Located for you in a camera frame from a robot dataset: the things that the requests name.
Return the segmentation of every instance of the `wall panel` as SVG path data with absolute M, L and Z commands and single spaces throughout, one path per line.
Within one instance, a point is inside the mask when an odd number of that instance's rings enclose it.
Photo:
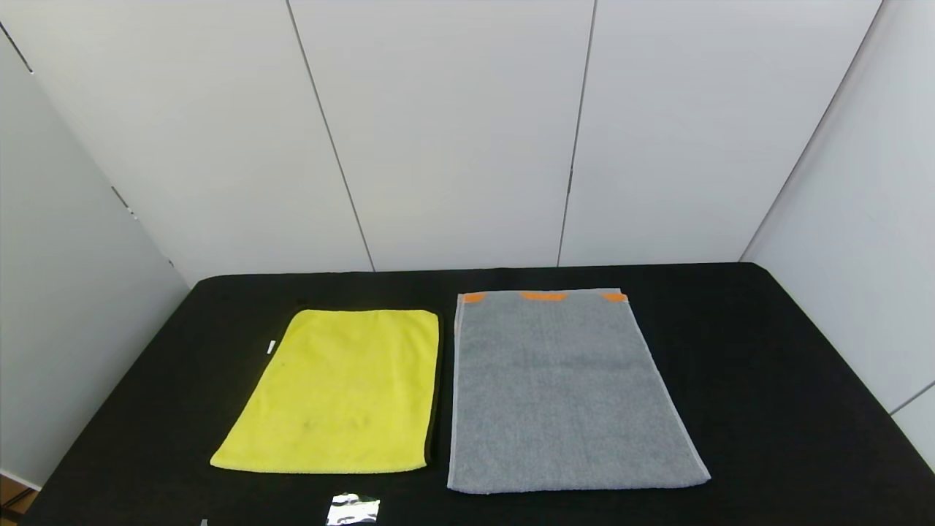
M 879 0 L 600 0 L 562 265 L 736 261 Z
M 590 0 L 295 0 L 377 270 L 554 265 Z
M 283 2 L 9 0 L 0 20 L 189 284 L 369 270 Z

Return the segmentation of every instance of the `black table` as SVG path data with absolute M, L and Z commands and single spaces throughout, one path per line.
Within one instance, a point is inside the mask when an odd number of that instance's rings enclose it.
M 713 479 L 689 489 L 465 495 L 445 488 L 455 294 L 620 287 Z M 209 466 L 297 307 L 444 317 L 430 465 L 390 475 Z M 751 264 L 224 276 L 199 283 L 71 447 L 22 523 L 935 524 L 935 475 L 808 317 Z

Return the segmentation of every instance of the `towel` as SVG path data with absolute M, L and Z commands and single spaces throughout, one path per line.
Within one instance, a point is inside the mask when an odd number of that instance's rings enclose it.
M 438 349 L 439 321 L 426 311 L 296 314 L 211 465 L 319 474 L 425 466 Z
M 450 489 L 711 478 L 619 289 L 464 294 L 455 330 Z

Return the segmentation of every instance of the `white partition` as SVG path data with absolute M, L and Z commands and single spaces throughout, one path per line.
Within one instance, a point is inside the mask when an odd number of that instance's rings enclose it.
M 189 284 L 370 269 L 284 2 L 6 0 L 0 20 Z
M 748 253 L 891 411 L 935 381 L 933 59 L 935 2 L 887 2 Z
M 187 292 L 0 35 L 0 472 L 45 484 Z
M 879 0 L 600 0 L 562 265 L 736 261 Z
M 294 0 L 377 270 L 554 265 L 591 0 Z

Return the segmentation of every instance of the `aluminum foil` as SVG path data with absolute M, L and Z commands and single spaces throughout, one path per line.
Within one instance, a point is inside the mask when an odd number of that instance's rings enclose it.
M 326 526 L 338 524 L 356 524 L 358 522 L 376 522 L 380 511 L 380 500 L 356 493 L 341 493 L 331 499 Z

